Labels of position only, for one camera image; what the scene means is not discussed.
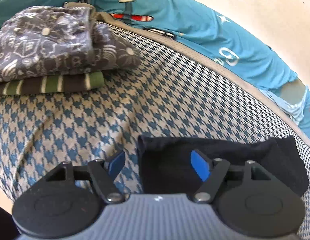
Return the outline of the black t-shirt red print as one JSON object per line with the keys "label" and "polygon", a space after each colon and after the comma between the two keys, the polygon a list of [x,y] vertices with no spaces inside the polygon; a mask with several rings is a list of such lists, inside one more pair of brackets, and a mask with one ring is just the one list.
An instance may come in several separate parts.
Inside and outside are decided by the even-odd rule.
{"label": "black t-shirt red print", "polygon": [[193,193],[202,184],[191,165],[191,152],[199,150],[209,159],[226,159],[233,165],[256,161],[303,196],[309,186],[304,162],[293,136],[271,138],[253,144],[206,138],[151,138],[139,136],[137,155],[144,193]]}

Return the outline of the grey dotted mattress edge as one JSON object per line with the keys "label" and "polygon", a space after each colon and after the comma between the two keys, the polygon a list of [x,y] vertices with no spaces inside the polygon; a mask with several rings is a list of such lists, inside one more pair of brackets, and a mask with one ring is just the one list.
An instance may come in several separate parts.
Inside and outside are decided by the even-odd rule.
{"label": "grey dotted mattress edge", "polygon": [[310,139],[308,136],[298,128],[298,126],[270,99],[268,99],[260,90],[251,85],[250,83],[244,81],[242,78],[238,77],[236,74],[232,73],[227,68],[219,65],[218,63],[212,61],[208,57],[192,50],[191,48],[184,46],[183,44],[174,41],[168,37],[164,37],[160,34],[153,33],[148,30],[138,29],[131,27],[119,20],[114,19],[107,12],[96,12],[94,11],[92,14],[92,18],[94,20],[102,20],[103,22],[121,28],[126,31],[130,31],[131,33],[140,35],[141,37],[148,38],[152,41],[158,42],[171,50],[176,51],[188,59],[191,59],[206,68],[213,70],[214,72],[222,75],[232,83],[239,86],[241,89],[248,92],[251,96],[255,97],[261,103],[263,103],[266,107],[268,107],[273,113],[279,116],[309,147],[310,147]]}

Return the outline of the green striped folded garment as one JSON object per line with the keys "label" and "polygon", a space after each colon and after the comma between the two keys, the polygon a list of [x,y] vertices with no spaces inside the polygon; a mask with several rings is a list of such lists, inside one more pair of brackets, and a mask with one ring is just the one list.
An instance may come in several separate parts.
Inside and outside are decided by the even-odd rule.
{"label": "green striped folded garment", "polygon": [[102,72],[32,77],[0,83],[0,96],[84,92],[104,85]]}

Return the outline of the blue houndstooth bed cover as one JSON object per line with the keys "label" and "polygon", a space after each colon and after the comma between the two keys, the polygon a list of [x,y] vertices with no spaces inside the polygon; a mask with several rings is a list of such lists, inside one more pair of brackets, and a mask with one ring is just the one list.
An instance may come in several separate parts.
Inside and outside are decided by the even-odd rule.
{"label": "blue houndstooth bed cover", "polygon": [[16,199],[68,160],[83,165],[124,149],[126,166],[116,185],[140,192],[136,140],[148,136],[202,137],[258,142],[295,137],[309,188],[299,230],[310,239],[310,146],[267,104],[209,68],[170,48],[113,27],[141,52],[141,65],[105,74],[89,92],[0,98],[0,188]]}

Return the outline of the grey patterned folded garment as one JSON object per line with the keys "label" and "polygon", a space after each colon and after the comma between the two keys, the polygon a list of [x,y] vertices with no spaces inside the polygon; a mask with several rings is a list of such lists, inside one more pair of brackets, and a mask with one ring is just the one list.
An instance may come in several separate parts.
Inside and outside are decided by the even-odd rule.
{"label": "grey patterned folded garment", "polygon": [[140,65],[138,49],[88,7],[24,9],[0,29],[0,83]]}

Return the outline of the blue airplane print bolster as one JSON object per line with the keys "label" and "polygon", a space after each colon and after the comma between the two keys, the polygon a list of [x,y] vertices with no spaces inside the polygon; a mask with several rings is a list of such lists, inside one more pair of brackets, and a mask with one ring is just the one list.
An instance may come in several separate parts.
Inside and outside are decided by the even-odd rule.
{"label": "blue airplane print bolster", "polygon": [[143,30],[170,35],[254,85],[310,139],[310,90],[297,103],[282,99],[296,72],[249,31],[194,0],[91,0],[98,11]]}

